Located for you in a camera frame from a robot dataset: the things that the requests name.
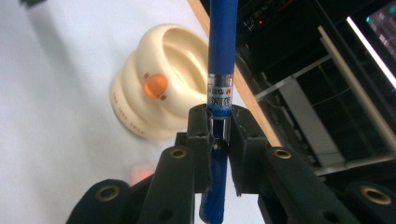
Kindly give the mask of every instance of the pen barrel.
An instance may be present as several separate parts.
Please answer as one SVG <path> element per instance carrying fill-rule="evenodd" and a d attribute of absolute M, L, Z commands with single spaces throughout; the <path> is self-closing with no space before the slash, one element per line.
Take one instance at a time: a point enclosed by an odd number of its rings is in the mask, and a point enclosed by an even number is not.
<path fill-rule="evenodd" d="M 209 74 L 233 74 L 237 7 L 237 0 L 210 1 Z"/>
<path fill-rule="evenodd" d="M 207 109 L 212 113 L 212 134 L 228 141 L 227 119 L 233 101 L 233 68 L 237 0 L 210 1 Z"/>
<path fill-rule="evenodd" d="M 224 217 L 225 187 L 227 177 L 227 152 L 211 150 L 212 187 L 202 194 L 199 216 L 204 223 L 220 224 Z"/>

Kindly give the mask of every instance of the blue pen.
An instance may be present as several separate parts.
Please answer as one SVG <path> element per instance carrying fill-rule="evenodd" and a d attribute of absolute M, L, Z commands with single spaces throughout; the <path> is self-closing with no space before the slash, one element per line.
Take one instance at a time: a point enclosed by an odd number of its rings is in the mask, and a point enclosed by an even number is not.
<path fill-rule="evenodd" d="M 203 194 L 200 207 L 201 220 L 210 224 L 222 223 L 224 214 L 228 159 L 226 149 L 233 99 L 237 6 L 237 0 L 210 1 L 206 106 L 212 114 L 211 133 L 215 143 L 210 153 L 212 186 Z"/>

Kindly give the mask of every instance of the white surface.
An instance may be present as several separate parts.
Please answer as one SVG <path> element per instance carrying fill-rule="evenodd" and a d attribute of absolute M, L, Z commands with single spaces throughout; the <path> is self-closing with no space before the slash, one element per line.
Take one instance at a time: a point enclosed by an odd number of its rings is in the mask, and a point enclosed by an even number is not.
<path fill-rule="evenodd" d="M 2 2 L 0 223 L 65 223 L 90 186 L 129 182 L 134 167 L 155 166 L 174 144 L 129 133 L 109 100 L 141 35 L 164 22 L 205 36 L 181 0 L 49 0 L 29 10 Z M 262 223 L 257 196 L 235 199 L 229 186 L 224 223 L 242 222 Z"/>

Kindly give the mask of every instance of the stacked rings toy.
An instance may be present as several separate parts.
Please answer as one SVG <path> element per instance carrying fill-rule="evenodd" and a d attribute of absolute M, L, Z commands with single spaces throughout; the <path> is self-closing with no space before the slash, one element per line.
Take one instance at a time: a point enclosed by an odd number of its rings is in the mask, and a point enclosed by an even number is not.
<path fill-rule="evenodd" d="M 207 57 L 206 42 L 185 27 L 149 29 L 113 81 L 111 104 L 121 123 L 147 139 L 185 129 L 189 110 L 206 101 Z"/>

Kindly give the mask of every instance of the monitor screen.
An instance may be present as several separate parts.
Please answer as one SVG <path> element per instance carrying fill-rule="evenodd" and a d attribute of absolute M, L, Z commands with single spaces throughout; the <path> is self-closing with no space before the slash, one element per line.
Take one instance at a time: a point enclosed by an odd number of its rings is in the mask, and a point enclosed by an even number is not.
<path fill-rule="evenodd" d="M 380 8 L 366 21 L 396 62 L 396 1 Z"/>

